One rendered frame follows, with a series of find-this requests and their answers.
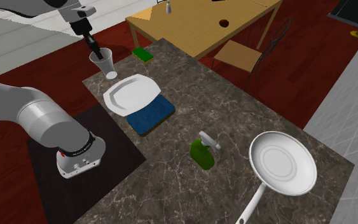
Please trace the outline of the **white oval plate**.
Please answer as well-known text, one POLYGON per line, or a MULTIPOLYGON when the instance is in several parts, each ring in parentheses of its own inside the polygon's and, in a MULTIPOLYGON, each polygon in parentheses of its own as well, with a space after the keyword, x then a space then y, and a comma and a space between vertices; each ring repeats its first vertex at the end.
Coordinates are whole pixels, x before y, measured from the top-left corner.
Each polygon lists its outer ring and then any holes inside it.
POLYGON ((109 110, 125 117, 146 107, 160 92, 153 79, 135 74, 114 84, 103 98, 109 110))

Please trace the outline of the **green spray bottle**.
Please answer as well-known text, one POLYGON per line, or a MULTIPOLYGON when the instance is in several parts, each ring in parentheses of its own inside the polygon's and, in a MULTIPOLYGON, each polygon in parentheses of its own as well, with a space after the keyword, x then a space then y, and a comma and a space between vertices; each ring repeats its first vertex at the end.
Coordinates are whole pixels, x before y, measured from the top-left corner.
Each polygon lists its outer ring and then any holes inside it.
POLYGON ((209 170, 215 164, 209 148, 220 150, 221 146, 204 131, 200 131, 199 135, 200 137, 191 143, 189 154, 203 170, 209 170))

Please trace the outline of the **green sponge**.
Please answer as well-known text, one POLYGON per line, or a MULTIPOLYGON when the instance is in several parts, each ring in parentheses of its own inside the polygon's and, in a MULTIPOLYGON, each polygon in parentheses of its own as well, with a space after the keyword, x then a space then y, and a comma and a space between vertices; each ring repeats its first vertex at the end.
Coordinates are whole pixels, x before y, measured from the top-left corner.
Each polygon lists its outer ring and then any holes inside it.
POLYGON ((132 50, 132 54, 144 64, 147 64, 153 60, 153 56, 142 47, 138 47, 135 50, 132 50))

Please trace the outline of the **white frying pan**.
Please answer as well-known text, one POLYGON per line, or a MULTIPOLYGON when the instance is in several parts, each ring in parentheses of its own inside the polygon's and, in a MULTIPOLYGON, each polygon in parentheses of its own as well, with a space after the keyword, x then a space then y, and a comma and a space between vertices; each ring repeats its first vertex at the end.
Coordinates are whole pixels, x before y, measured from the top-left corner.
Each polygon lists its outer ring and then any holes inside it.
POLYGON ((308 193, 316 184, 317 168, 308 149, 289 134, 266 131, 249 146, 249 162, 261 180, 235 224, 246 224, 266 188, 288 196, 308 193))

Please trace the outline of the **blue sponge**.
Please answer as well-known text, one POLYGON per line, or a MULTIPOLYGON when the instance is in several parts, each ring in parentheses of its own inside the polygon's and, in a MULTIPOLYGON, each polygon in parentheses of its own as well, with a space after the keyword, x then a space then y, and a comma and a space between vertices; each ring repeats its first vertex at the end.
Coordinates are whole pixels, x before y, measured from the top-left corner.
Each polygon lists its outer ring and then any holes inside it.
POLYGON ((126 117, 128 124, 140 136, 145 136, 176 110, 175 106, 159 94, 141 110, 126 117))

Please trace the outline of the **white cup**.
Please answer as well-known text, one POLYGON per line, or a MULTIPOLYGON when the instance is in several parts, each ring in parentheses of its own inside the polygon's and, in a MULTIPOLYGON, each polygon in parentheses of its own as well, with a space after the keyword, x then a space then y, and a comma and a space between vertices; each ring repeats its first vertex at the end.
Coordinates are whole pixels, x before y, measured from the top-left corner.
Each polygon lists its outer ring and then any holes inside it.
POLYGON ((108 48, 101 48, 100 52, 103 59, 98 59, 94 52, 90 54, 89 59, 106 75, 107 79, 114 79, 118 73, 114 68, 112 51, 108 48))

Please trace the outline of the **dark robot stand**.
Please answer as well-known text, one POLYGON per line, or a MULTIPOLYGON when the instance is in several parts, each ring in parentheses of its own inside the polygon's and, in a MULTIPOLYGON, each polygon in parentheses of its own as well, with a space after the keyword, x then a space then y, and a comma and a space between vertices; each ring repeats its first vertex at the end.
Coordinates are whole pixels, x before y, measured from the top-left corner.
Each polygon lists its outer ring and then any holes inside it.
POLYGON ((100 104, 74 119, 106 143, 100 164, 89 171, 65 179, 57 169, 58 150, 27 141, 47 224, 73 224, 146 160, 100 104))

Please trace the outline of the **wooden dining table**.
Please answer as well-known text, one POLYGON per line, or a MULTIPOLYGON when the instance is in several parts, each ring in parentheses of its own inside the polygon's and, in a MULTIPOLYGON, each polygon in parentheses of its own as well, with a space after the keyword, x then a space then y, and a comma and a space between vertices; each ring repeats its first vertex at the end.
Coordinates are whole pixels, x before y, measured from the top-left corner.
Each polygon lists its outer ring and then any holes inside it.
POLYGON ((195 59, 231 39, 234 35, 272 12, 256 48, 260 48, 283 0, 170 0, 156 4, 125 20, 135 46, 137 34, 155 42, 166 39, 195 59))

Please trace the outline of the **wooden chair with metal back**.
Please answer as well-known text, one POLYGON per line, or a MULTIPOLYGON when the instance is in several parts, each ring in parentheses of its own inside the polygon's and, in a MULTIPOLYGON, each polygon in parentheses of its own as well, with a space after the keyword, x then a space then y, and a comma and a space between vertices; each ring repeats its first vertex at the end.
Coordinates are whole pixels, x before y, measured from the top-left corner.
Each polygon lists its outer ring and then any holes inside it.
POLYGON ((273 38, 268 43, 267 47, 263 52, 253 50, 245 45, 237 43, 235 41, 229 40, 220 51, 212 59, 212 65, 210 68, 213 68, 214 61, 218 60, 229 64, 231 66, 237 67, 249 73, 246 80, 243 90, 246 90, 249 80, 252 75, 257 76, 259 65, 261 61, 269 56, 272 53, 274 48, 278 45, 280 40, 288 31, 291 25, 292 19, 288 18, 284 23, 279 27, 276 33, 273 35, 273 38))

